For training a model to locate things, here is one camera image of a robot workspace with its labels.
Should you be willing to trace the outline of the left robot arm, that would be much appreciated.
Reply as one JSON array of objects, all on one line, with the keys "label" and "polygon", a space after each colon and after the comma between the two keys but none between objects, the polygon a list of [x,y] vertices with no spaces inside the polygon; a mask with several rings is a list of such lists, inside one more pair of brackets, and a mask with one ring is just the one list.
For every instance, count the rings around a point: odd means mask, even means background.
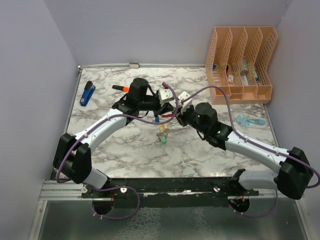
[{"label": "left robot arm", "polygon": [[153,111],[160,115],[166,107],[174,112],[178,110],[170,105],[170,101],[177,102],[178,99],[169,85],[162,83],[162,88],[148,95],[150,88],[147,80],[135,78],[128,93],[115,102],[104,117],[76,135],[65,133],[60,137],[53,160],[53,167],[57,170],[55,178],[59,184],[73,181],[90,185],[101,198],[110,193],[109,177],[92,166],[95,149],[133,120],[142,121],[139,117],[141,111]]}]

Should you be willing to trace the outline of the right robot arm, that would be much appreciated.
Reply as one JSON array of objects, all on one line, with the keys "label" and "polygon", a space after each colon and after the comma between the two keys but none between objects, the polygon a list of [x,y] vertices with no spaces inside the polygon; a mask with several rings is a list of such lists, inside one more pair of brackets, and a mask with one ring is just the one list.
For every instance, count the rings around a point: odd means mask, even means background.
[{"label": "right robot arm", "polygon": [[236,132],[218,120],[217,111],[207,102],[196,106],[183,104],[178,108],[176,119],[183,127],[194,128],[211,146],[238,153],[267,167],[259,171],[239,169],[229,184],[236,196],[248,190],[266,189],[278,190],[288,198],[299,200],[313,177],[301,149],[274,147]]}]

